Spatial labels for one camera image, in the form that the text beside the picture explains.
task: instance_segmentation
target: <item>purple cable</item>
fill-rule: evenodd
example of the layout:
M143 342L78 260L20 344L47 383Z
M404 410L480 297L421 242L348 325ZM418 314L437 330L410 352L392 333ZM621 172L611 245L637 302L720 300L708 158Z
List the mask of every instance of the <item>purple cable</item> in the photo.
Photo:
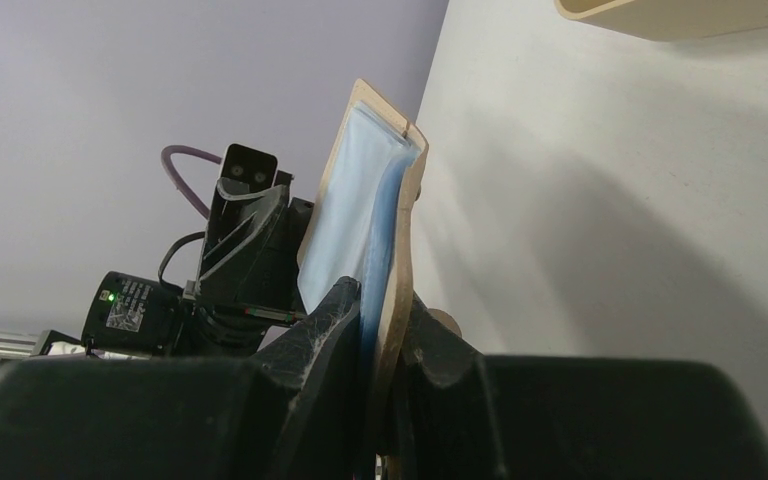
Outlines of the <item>purple cable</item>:
M217 165L222 163L222 158L217 157L212 153L207 153L204 150L188 147L186 145L169 145L160 152L160 163L163 164L163 169L166 170L166 174L169 175L170 179L172 179L172 183L175 184L175 188L177 188L178 191L184 195L184 198L190 202L190 205L198 210L202 217L207 218L208 215L210 215L210 209L207 208L207 205L205 205L204 202L202 202L198 197L198 195L196 195L196 192L194 192L193 189L187 185L187 182L184 181L183 177L181 177L181 174L178 173L178 170L175 169L175 165L172 164L172 155L176 153L201 158L202 160L207 160L208 162L212 162Z

